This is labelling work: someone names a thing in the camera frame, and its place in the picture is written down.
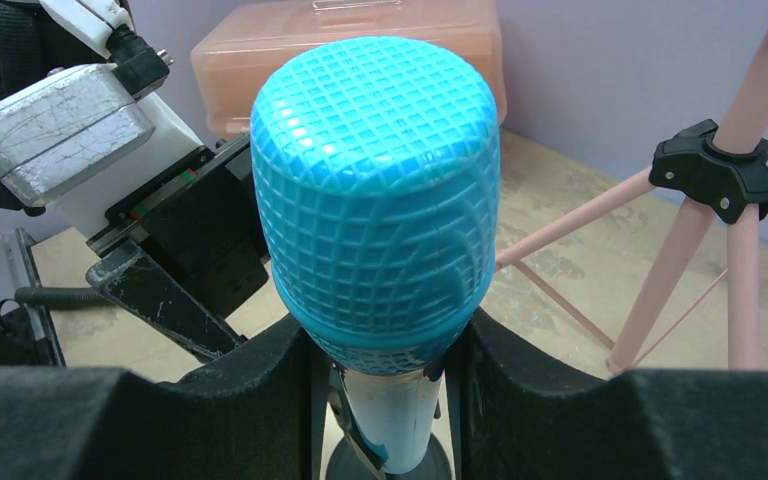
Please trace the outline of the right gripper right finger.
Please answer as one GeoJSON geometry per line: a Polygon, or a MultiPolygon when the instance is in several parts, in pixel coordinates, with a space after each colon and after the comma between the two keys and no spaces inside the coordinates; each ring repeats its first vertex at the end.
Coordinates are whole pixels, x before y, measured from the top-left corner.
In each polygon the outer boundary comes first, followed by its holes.
{"type": "Polygon", "coordinates": [[[603,380],[482,310],[447,361],[461,479],[768,479],[768,371],[603,380]]]}

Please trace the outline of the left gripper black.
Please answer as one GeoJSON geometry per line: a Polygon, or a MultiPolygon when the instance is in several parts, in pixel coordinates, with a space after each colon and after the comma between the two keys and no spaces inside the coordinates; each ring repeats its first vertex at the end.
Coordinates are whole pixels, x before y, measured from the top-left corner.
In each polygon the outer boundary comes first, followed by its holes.
{"type": "Polygon", "coordinates": [[[91,288],[202,363],[244,343],[220,317],[268,278],[248,135],[197,147],[104,218],[87,242],[104,255],[86,272],[91,288]],[[117,246],[125,239],[137,244],[117,246]]]}

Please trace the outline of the black microphone desk stand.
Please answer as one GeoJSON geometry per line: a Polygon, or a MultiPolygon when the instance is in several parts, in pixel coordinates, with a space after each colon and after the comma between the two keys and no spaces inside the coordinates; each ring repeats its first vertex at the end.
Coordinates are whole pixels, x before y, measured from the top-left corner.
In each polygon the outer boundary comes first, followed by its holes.
{"type": "Polygon", "coordinates": [[[440,418],[439,374],[423,370],[375,376],[333,368],[328,402],[343,439],[326,479],[452,479],[432,433],[440,418]]]}

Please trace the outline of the blue toy microphone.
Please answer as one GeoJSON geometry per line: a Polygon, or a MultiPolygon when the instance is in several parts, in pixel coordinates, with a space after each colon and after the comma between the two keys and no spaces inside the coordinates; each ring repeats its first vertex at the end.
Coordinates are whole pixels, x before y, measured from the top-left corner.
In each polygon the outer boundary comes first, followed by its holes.
{"type": "Polygon", "coordinates": [[[495,270],[500,131],[437,45],[335,41],[276,70],[250,117],[276,290],[338,368],[441,376],[495,270]]]}

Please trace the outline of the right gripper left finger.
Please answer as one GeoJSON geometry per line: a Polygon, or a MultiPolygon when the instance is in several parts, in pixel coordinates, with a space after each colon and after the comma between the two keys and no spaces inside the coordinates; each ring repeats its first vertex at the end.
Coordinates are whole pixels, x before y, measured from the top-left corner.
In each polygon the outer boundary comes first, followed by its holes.
{"type": "Polygon", "coordinates": [[[0,367],[0,479],[307,479],[310,355],[284,318],[175,383],[0,367]]]}

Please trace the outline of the pink music stand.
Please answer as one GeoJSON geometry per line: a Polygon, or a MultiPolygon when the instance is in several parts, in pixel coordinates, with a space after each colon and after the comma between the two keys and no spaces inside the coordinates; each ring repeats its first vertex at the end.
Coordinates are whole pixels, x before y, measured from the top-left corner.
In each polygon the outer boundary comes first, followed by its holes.
{"type": "Polygon", "coordinates": [[[652,164],[537,232],[502,250],[498,269],[514,267],[608,349],[619,373],[654,348],[656,321],[715,220],[727,227],[728,367],[756,370],[760,343],[760,224],[768,215],[768,30],[721,122],[701,121],[660,142],[652,164]],[[616,339],[548,285],[526,258],[639,197],[661,188],[684,199],[616,339]]]}

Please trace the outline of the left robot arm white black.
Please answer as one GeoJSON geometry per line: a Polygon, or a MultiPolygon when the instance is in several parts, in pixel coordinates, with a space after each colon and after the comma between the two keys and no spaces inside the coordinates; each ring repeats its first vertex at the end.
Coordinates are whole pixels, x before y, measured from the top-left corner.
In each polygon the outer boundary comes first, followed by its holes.
{"type": "Polygon", "coordinates": [[[268,253],[248,138],[205,145],[159,96],[171,65],[125,1],[0,1],[0,209],[53,211],[98,258],[17,302],[112,304],[208,363],[268,253]]]}

